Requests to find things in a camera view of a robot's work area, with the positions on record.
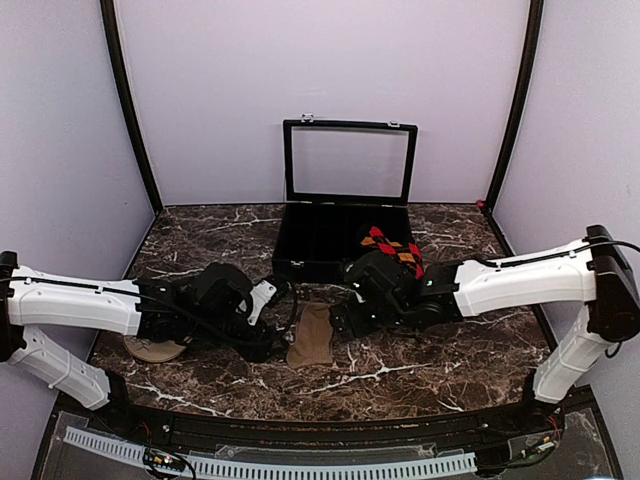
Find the cream branch-pattern plate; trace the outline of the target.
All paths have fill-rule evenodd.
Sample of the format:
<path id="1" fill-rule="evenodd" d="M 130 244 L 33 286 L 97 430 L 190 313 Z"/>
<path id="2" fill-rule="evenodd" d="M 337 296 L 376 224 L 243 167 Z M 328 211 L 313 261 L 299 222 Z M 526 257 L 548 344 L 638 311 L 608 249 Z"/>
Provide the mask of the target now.
<path id="1" fill-rule="evenodd" d="M 123 344 L 132 357 L 151 364 L 170 362 L 187 350 L 186 346 L 174 341 L 152 342 L 135 336 L 125 336 Z"/>

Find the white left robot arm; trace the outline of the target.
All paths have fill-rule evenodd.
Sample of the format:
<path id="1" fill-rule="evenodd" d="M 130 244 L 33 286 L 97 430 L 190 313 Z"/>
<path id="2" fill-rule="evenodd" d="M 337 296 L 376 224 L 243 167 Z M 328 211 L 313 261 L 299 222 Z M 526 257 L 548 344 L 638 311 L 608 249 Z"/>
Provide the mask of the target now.
<path id="1" fill-rule="evenodd" d="M 1 360 L 17 366 L 85 409 L 101 411 L 120 436 L 141 427 L 121 376 L 92 367 L 63 348 L 42 326 L 109 331 L 180 347 L 193 340 L 232 347 L 250 362 L 285 347 L 285 330 L 261 317 L 282 299 L 298 299 L 293 283 L 271 275 L 253 283 L 240 269 L 214 262 L 193 276 L 166 281 L 98 281 L 39 272 L 1 254 Z"/>

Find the black glass-lid display case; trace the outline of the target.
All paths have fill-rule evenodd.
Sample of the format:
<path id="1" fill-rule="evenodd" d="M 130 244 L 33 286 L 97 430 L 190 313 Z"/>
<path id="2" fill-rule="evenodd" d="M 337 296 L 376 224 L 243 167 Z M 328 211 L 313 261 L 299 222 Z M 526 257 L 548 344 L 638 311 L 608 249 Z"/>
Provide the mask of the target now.
<path id="1" fill-rule="evenodd" d="M 408 200 L 419 129 L 395 121 L 316 119 L 282 123 L 285 209 L 274 273 L 296 283 L 339 284 L 369 252 L 372 227 L 412 241 Z"/>

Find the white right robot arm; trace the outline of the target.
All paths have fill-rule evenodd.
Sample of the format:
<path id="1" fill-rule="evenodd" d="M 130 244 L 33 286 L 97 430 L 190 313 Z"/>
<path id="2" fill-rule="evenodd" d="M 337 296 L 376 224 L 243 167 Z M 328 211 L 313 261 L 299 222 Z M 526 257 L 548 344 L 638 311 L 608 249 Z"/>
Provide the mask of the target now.
<path id="1" fill-rule="evenodd" d="M 527 398 L 510 413 L 521 434 L 534 432 L 570 388 L 616 344 L 639 333 L 639 292 L 622 250 L 601 225 L 583 238 L 528 255 L 423 266 L 414 244 L 401 246 L 372 228 L 369 253 L 348 265 L 350 298 L 329 310 L 332 327 L 354 338 L 382 328 L 428 327 L 520 306 L 581 305 L 569 332 L 539 365 Z"/>

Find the tan brown sock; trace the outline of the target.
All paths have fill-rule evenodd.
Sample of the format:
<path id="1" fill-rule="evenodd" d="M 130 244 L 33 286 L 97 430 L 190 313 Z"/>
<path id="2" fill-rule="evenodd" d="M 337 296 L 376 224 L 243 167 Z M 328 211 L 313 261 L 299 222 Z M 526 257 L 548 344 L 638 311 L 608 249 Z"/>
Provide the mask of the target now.
<path id="1" fill-rule="evenodd" d="M 302 310 L 294 342 L 287 352 L 287 365 L 291 369 L 299 369 L 332 364 L 332 337 L 330 306 L 325 303 L 308 303 Z"/>

